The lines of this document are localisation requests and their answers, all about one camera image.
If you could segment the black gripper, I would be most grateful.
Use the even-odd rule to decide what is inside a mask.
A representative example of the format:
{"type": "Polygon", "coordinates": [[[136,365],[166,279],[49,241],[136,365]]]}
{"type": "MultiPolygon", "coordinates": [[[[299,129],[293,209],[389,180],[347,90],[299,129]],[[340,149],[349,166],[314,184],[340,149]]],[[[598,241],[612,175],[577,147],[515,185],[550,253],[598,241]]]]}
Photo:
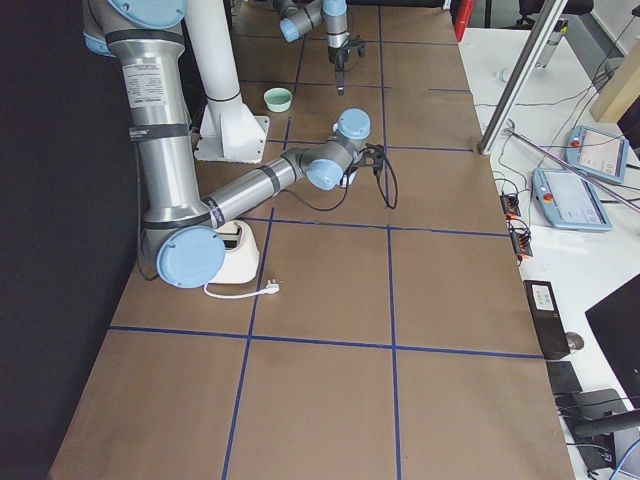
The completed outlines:
{"type": "Polygon", "coordinates": [[[353,184],[353,182],[355,181],[357,175],[357,168],[350,168],[348,169],[342,179],[340,180],[340,186],[341,187],[349,187],[353,184]]]}
{"type": "Polygon", "coordinates": [[[344,84],[344,63],[348,61],[349,49],[346,46],[339,48],[328,48],[328,59],[331,64],[335,64],[335,83],[338,95],[343,95],[345,92],[344,84]]]}

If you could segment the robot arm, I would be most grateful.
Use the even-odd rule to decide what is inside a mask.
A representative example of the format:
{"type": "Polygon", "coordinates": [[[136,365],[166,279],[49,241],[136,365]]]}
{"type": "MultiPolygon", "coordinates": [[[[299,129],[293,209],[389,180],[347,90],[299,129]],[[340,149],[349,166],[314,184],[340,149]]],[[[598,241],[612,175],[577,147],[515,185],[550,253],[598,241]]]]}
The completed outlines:
{"type": "Polygon", "coordinates": [[[222,228],[306,179],[329,191],[346,183],[364,153],[371,121],[345,110],[328,140],[292,148],[264,162],[269,121],[244,103],[225,6],[220,1],[86,1],[87,48],[118,59],[149,208],[140,253],[159,277],[179,288],[210,283],[227,256],[222,228]],[[209,195],[195,172],[190,115],[179,58],[192,49],[206,95],[202,143],[207,157],[246,162],[252,170],[209,195]]]}
{"type": "Polygon", "coordinates": [[[325,25],[328,59],[334,65],[337,94],[342,96],[345,91],[345,65],[350,55],[347,3],[315,0],[297,6],[291,0],[273,0],[268,4],[278,14],[280,31],[289,43],[300,39],[321,24],[325,25]]]}

